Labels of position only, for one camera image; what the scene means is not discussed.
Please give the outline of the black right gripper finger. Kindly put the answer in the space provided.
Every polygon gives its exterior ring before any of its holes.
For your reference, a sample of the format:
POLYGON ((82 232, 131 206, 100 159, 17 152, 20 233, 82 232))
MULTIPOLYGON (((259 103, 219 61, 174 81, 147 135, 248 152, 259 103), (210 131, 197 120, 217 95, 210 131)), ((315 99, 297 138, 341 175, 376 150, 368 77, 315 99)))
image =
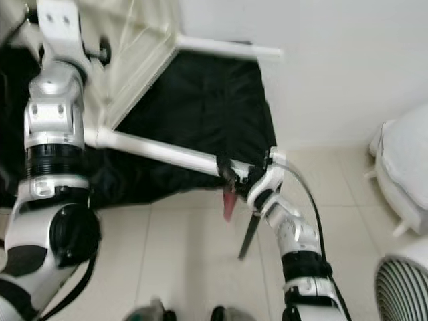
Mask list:
POLYGON ((218 175, 224 180, 224 190, 236 191, 239 175, 233 170, 233 161, 227 155, 217 156, 218 175))

